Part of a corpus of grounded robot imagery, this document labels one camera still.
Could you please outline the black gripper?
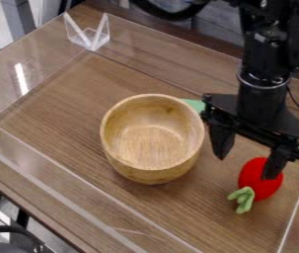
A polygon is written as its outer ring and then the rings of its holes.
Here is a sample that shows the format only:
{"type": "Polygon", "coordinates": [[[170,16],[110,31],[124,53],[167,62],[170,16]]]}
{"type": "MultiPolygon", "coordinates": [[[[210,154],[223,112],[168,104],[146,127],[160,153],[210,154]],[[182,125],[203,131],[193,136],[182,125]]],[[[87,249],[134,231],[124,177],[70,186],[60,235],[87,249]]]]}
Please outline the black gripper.
{"type": "Polygon", "coordinates": [[[262,179],[274,180],[289,161],[299,160],[299,118],[286,105],[290,77],[270,82],[238,75],[237,94],[206,93],[201,113],[215,156],[223,160],[241,135],[270,148],[262,179]]]}

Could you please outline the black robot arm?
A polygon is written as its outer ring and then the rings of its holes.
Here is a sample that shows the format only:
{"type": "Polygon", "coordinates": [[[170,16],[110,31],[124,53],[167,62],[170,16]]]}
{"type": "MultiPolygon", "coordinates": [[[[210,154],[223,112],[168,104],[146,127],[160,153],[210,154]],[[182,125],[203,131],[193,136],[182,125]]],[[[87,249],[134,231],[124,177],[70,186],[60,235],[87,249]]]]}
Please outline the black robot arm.
{"type": "Polygon", "coordinates": [[[223,0],[239,10],[245,40],[235,94],[206,93],[201,117],[223,159],[241,135],[270,148],[261,178],[273,180],[299,160],[299,119],[289,84],[299,70],[299,0],[223,0]]]}

